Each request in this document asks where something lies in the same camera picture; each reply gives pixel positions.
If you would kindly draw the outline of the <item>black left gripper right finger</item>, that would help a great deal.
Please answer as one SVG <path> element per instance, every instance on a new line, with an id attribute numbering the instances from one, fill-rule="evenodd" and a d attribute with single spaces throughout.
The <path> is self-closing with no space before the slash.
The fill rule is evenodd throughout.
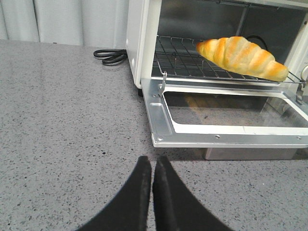
<path id="1" fill-rule="evenodd" d="M 182 182 L 166 156 L 157 159 L 154 182 L 157 231 L 230 231 Z"/>

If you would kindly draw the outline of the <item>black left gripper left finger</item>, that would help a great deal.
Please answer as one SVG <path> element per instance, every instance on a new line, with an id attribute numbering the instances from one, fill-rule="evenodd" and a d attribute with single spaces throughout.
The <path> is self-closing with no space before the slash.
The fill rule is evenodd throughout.
<path id="1" fill-rule="evenodd" d="M 80 231 L 145 231 L 152 169 L 148 157 L 138 158 L 130 177 L 115 197 Z"/>

